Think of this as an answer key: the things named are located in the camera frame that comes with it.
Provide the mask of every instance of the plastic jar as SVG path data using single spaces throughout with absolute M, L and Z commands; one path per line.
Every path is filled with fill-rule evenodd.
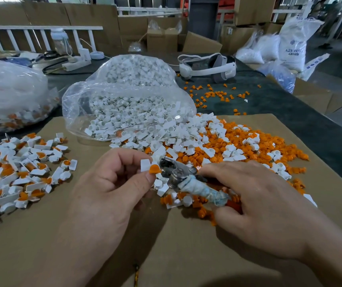
M 73 54 L 73 48 L 69 43 L 69 37 L 63 28 L 51 29 L 50 35 L 54 42 L 54 48 L 60 55 Z

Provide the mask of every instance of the white vr headset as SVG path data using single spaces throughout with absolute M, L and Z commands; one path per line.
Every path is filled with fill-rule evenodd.
M 193 63 L 211 59 L 215 56 L 217 57 L 212 68 L 207 68 L 204 70 L 192 70 Z M 177 58 L 177 60 L 179 62 L 180 75 L 186 80 L 190 79 L 191 77 L 212 75 L 212 78 L 216 83 L 222 83 L 228 78 L 232 78 L 236 75 L 236 63 L 227 63 L 227 58 L 222 56 L 220 53 L 214 53 L 204 57 L 198 55 L 182 54 Z

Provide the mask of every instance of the right hand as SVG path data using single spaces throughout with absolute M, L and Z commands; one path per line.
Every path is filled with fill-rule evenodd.
M 241 197 L 244 214 L 230 207 L 216 208 L 217 224 L 272 255 L 302 259 L 316 232 L 333 224 L 282 177 L 258 162 L 209 163 L 199 174 L 217 178 Z

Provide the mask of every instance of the left hand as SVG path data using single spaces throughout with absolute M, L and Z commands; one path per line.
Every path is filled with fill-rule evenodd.
M 147 154 L 112 149 L 79 179 L 71 194 L 68 216 L 34 286 L 85 286 L 118 247 L 130 213 L 155 181 L 140 173 Z

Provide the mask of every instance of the dark table surface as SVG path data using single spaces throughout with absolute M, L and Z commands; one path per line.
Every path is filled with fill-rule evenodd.
M 175 59 L 168 57 L 164 58 L 164 60 L 175 64 Z M 68 86 L 75 82 L 84 81 L 103 62 L 105 60 L 93 62 L 90 66 L 76 71 L 76 73 L 88 72 L 87 74 L 67 76 L 50 75 L 49 86 L 57 86 L 60 94 L 63 95 Z M 249 91 L 250 95 L 246 97 L 248 103 L 244 99 L 237 97 L 230 100 L 230 102 L 221 102 L 219 98 L 209 98 L 207 103 L 205 103 L 207 108 L 199 108 L 198 112 L 214 112 L 215 115 L 233 115 L 233 109 L 238 109 L 241 113 L 246 112 L 250 115 L 272 113 L 342 177 L 342 127 L 293 95 L 285 92 L 278 85 L 262 75 L 255 72 L 241 72 L 243 70 L 250 70 L 245 64 L 238 62 L 237 70 L 238 73 L 235 78 L 227 81 L 227 88 L 222 84 L 214 84 L 211 78 L 198 77 L 189 80 L 187 91 L 192 85 L 196 87 L 202 85 L 204 87 L 204 89 L 193 92 L 194 95 L 198 93 L 197 96 L 194 96 L 194 99 L 200 99 L 200 96 L 203 96 L 207 92 L 207 84 L 210 84 L 215 91 L 226 91 L 228 93 L 226 97 L 229 97 L 229 94 L 236 96 L 239 93 Z M 187 86 L 185 85 L 185 81 L 180 77 L 177 78 L 177 83 L 181 88 Z M 17 130 L 11 133 L 11 135 L 13 137 L 21 137 L 31 132 L 38 132 L 52 117 L 61 115 L 62 109 L 59 107 L 46 120 Z

